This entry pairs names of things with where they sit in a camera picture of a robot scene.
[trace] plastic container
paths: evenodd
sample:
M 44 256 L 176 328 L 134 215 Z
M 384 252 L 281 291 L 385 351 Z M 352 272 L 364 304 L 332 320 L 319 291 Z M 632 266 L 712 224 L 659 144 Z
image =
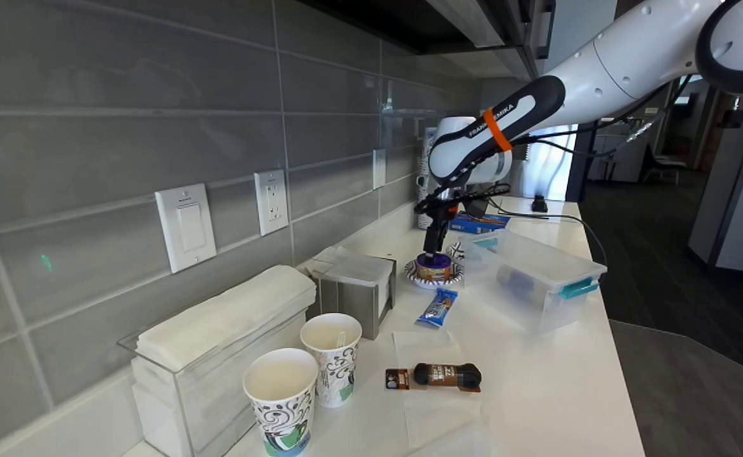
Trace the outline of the plastic container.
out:
M 469 273 L 478 261 L 500 264 L 497 280 L 517 300 L 549 306 L 582 296 L 599 287 L 604 264 L 571 256 L 563 249 L 537 244 L 512 231 L 461 235 Z

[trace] blue packet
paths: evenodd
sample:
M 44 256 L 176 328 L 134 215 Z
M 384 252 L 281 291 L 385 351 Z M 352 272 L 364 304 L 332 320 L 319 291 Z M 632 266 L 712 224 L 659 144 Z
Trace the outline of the blue packet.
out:
M 429 301 L 429 306 L 421 313 L 419 323 L 429 328 L 442 328 L 445 317 L 448 314 L 448 306 L 454 304 L 456 291 L 454 290 L 436 290 L 436 296 Z

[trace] small cup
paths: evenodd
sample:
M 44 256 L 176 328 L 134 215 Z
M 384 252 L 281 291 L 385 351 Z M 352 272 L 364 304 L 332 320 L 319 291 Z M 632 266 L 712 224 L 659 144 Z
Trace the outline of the small cup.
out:
M 343 405 L 352 393 L 352 351 L 364 338 L 364 325 L 343 313 L 318 314 L 301 325 L 300 339 L 319 363 L 318 395 L 328 408 Z
M 279 347 L 257 357 L 244 375 L 268 454 L 300 454 L 315 427 L 318 361 L 300 347 Z

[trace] backsplash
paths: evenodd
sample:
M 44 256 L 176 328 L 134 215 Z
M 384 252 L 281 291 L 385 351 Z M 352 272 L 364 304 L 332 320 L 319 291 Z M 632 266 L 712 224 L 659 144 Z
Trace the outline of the backsplash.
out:
M 0 0 L 0 437 L 120 370 L 120 338 L 409 202 L 415 132 L 474 102 L 298 0 Z M 272 167 L 293 221 L 258 235 Z M 153 192 L 190 182 L 218 256 L 171 273 Z

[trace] floor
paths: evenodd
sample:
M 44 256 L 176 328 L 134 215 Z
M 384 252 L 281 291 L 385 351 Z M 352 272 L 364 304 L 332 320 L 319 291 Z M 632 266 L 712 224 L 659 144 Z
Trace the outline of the floor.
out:
M 743 273 L 687 249 L 702 187 L 589 182 L 582 202 L 650 457 L 743 454 Z

